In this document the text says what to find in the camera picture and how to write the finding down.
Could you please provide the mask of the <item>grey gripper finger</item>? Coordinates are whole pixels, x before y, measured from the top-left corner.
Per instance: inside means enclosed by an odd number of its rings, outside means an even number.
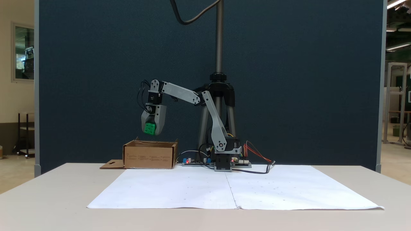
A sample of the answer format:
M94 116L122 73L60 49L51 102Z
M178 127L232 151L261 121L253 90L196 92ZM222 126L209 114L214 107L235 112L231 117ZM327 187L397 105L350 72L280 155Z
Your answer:
M156 124L155 135L160 135L160 133L163 130L164 124L165 124L165 117L164 116L156 116L155 117L155 124Z
M144 132L146 129L146 124L151 124L152 123L152 105L151 104L146 104L145 108L143 110L143 113L141 115L141 128L142 131Z

